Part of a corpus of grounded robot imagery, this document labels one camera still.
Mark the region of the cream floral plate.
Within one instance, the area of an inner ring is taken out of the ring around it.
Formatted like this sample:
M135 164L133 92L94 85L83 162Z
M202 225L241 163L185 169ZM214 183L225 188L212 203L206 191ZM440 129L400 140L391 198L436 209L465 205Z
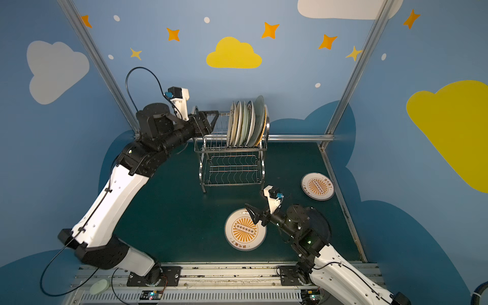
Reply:
M233 102L231 104L229 119L228 119L228 125L227 125L226 147L231 146L231 136L232 136L234 111L235 111L235 103Z

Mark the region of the orange sunburst plate front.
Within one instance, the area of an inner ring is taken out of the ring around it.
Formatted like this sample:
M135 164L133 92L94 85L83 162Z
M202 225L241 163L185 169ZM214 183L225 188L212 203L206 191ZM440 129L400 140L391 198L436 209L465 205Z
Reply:
M254 224L246 208L236 210L227 218L224 233L227 242L236 250L252 251L261 246L267 228L261 222Z

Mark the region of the white plate grey emblem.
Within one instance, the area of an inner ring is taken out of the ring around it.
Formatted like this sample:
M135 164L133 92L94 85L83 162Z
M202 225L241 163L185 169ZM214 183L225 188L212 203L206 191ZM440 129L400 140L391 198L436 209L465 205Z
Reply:
M235 114L237 117L234 119L234 125L233 128L235 129L233 134L234 134L234 140L233 140L233 146L238 147L240 145L240 137L241 137L241 128L242 128L242 123L243 123L243 107L244 104L243 102L239 101L236 105L235 108Z

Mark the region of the light green flower plate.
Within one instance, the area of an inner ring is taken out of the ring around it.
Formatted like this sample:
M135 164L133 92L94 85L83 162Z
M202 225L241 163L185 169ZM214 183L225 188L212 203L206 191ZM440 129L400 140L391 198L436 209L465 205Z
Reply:
M240 146L244 147L249 133L249 108L248 103L243 103L243 121L241 125Z

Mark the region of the white plate dark lettered rim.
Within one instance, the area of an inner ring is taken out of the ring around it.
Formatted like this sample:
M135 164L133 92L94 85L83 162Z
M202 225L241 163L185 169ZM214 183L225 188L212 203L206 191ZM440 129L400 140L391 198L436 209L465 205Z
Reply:
M247 109L249 111L249 124L247 128L247 138L246 138L245 145L249 146L251 137L254 133L254 127L255 127L255 109L254 109L254 103L252 101L248 102Z

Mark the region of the plain pale green plate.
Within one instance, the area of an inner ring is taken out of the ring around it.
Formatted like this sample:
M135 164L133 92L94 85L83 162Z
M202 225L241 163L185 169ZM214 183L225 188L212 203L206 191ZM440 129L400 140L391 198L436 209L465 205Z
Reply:
M264 97L262 95L259 95L258 98L255 100L254 110L255 110L255 126L254 126L254 132L249 142L249 145L251 147L256 146L257 143L259 142L259 136L263 130L263 124L266 118Z

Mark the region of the dark navy plate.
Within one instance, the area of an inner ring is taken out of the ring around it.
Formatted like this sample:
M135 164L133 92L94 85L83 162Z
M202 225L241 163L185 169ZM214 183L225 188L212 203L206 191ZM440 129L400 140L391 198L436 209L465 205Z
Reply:
M330 244L332 231L324 215L313 207L306 207L305 211L310 218L310 228L318 235L325 245Z

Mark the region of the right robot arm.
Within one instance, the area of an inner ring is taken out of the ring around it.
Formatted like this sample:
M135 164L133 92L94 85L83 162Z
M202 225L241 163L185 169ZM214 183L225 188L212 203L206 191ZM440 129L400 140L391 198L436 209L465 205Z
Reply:
M254 224L272 224L290 237L299 257L297 272L304 280L325 289L343 304L410 304L401 292L393 294L350 264L331 244L332 232L324 215L313 207L291 205L280 212L283 194L274 186L263 191L268 208L245 205Z

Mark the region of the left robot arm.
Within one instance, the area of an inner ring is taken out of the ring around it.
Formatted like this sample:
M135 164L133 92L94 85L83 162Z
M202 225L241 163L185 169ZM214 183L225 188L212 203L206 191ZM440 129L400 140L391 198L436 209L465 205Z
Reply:
M187 120L168 105L149 104L136 114L140 137L118 155L105 188L85 216L58 239L84 264L99 269L125 269L140 277L158 272L157 262L114 235L114 229L136 194L171 152L189 139L213 132L218 111L195 111Z

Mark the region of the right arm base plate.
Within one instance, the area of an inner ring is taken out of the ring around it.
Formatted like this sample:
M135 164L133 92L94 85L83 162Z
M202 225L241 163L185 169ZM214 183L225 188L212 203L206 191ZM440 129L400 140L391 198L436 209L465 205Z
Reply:
M277 267L277 274L280 277L282 286L308 286L311 285L310 278L302 272L298 266Z

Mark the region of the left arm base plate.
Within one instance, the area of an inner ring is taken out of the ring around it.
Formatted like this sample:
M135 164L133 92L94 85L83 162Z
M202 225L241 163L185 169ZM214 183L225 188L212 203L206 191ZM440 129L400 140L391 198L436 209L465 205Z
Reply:
M181 271L180 266L155 266L144 277L131 272L127 287L176 287Z

